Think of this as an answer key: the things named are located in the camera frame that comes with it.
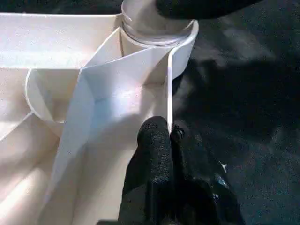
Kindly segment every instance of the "clear plastic cup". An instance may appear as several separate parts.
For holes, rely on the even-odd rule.
[[[174,20],[161,16],[155,0],[124,0],[122,13],[125,32],[144,44],[175,45],[191,33],[191,20]]]

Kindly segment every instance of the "white plastic tray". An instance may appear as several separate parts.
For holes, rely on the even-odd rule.
[[[0,224],[117,219],[141,124],[164,116],[171,130],[172,79],[198,23],[153,47],[121,17],[0,14]]]

